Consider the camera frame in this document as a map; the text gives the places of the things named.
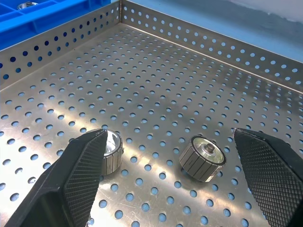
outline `metal roller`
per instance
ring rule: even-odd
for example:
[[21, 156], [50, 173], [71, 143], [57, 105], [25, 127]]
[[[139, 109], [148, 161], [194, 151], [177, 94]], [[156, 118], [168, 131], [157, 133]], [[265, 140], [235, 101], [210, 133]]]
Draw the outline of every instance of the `metal roller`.
[[123, 143], [121, 137], [114, 131], [107, 130], [106, 152], [102, 160], [101, 175], [111, 174], [121, 165], [121, 156], [123, 153]]
[[194, 136], [181, 153], [179, 161], [193, 178], [208, 182], [226, 163], [226, 157], [213, 142], [202, 136]]

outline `stainless steel tray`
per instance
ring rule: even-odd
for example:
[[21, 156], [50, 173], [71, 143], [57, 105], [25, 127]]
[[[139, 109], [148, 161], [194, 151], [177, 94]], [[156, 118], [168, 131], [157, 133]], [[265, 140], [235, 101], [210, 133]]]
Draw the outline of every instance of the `stainless steel tray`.
[[[129, 1], [3, 50], [0, 62], [1, 224], [69, 141], [95, 128], [118, 131], [125, 152], [100, 178], [92, 226], [268, 226], [233, 128], [303, 157], [300, 62]], [[227, 156], [208, 183], [178, 162], [197, 134]]]

